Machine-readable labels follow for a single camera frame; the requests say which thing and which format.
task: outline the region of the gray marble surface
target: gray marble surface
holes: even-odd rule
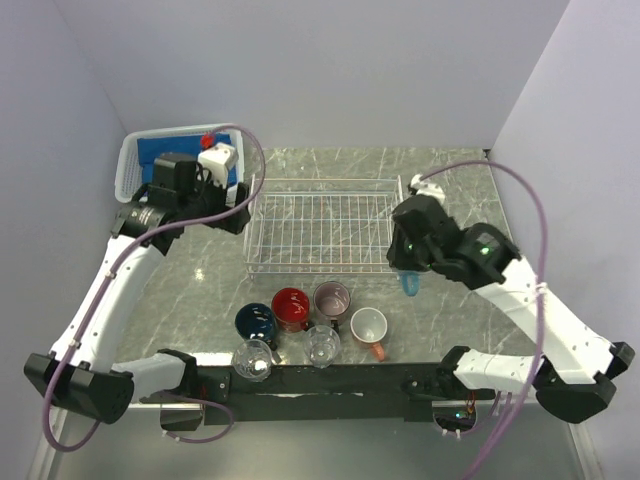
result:
[[[267,177],[390,179],[403,185],[419,172],[462,160],[481,159],[481,150],[428,148],[339,148],[267,150]],[[255,162],[247,162],[248,173]],[[463,167],[435,180],[444,189],[446,208],[461,225],[478,221],[507,231],[493,177],[488,168]],[[174,242],[165,262],[145,287],[124,332],[117,361],[150,356],[160,348],[198,354],[199,363],[228,364],[241,343],[233,320],[250,302],[271,303],[286,286],[308,295],[327,280],[344,283],[352,295],[350,311],[381,310],[389,323],[383,341],[389,362],[437,362],[455,345],[492,353],[531,354],[533,344],[501,312],[462,285],[434,273],[422,277],[421,291],[404,295],[395,275],[262,275],[249,278],[243,260],[243,236],[191,227]],[[338,363],[374,363],[371,352],[341,330]],[[304,333],[279,336],[283,362],[307,364]]]

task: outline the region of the orange mug handle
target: orange mug handle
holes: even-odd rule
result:
[[[373,355],[378,359],[379,362],[384,361],[384,348],[380,345],[380,342],[376,342],[371,345],[371,351]]]

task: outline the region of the white wall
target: white wall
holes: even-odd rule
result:
[[[549,284],[588,324],[640,350],[640,3],[569,4],[491,158],[534,182],[551,230]],[[499,178],[517,241],[536,256],[524,194]],[[588,422],[607,478],[637,479],[638,361]]]
[[[24,478],[42,399],[22,374],[68,324],[115,212],[124,130],[55,5],[0,15],[0,464]]]
[[[491,147],[567,0],[55,0],[128,131]]]

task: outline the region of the red object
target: red object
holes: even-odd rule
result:
[[[202,150],[208,150],[216,143],[216,136],[211,133],[206,133],[200,139],[200,146]]]
[[[309,297],[297,288],[284,288],[275,294],[271,310],[278,325],[286,332],[300,332],[309,327]]]

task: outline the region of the light blue handle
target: light blue handle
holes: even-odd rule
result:
[[[409,297],[415,297],[420,291],[420,275],[417,273],[401,273],[402,290]]]

